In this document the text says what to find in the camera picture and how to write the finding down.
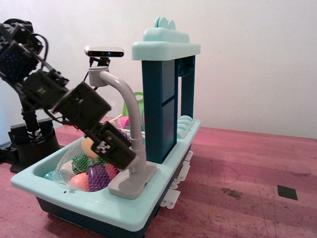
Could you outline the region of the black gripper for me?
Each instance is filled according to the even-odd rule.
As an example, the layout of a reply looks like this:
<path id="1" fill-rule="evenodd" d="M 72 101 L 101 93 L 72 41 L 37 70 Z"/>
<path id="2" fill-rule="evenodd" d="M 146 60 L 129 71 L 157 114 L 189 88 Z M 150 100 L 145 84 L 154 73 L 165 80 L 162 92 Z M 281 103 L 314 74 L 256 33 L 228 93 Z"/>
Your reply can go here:
<path id="1" fill-rule="evenodd" d="M 101 119 L 110 110 L 110 104 L 85 82 L 67 92 L 52 107 L 54 114 L 62 114 L 70 124 L 90 136 L 93 152 L 116 168 L 125 170 L 136 157 L 129 148 L 132 144 L 128 135 L 106 121 L 104 126 L 107 131 L 96 136 Z"/>

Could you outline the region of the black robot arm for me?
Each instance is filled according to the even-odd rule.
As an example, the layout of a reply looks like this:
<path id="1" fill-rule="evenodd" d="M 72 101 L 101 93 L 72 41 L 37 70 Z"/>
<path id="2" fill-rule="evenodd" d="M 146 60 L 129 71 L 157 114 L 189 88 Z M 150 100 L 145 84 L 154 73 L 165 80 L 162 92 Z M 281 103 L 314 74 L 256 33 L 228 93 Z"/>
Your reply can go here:
<path id="1" fill-rule="evenodd" d="M 101 122 L 110 105 L 84 82 L 67 89 L 68 80 L 40 56 L 48 48 L 29 21 L 9 19 L 0 25 L 0 76 L 17 92 L 24 119 L 9 134 L 19 158 L 12 170 L 20 172 L 59 149 L 54 121 L 81 130 L 99 157 L 127 168 L 136 156 L 131 143 L 109 122 Z"/>

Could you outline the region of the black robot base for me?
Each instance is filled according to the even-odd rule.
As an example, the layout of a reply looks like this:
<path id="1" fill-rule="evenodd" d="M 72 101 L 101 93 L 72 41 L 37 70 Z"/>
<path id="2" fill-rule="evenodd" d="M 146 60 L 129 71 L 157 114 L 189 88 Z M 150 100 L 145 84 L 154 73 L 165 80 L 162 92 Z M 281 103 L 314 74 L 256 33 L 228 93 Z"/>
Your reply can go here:
<path id="1" fill-rule="evenodd" d="M 0 162 L 18 173 L 60 149 L 51 119 L 37 120 L 36 111 L 22 104 L 22 124 L 10 127 L 10 140 L 0 145 Z"/>

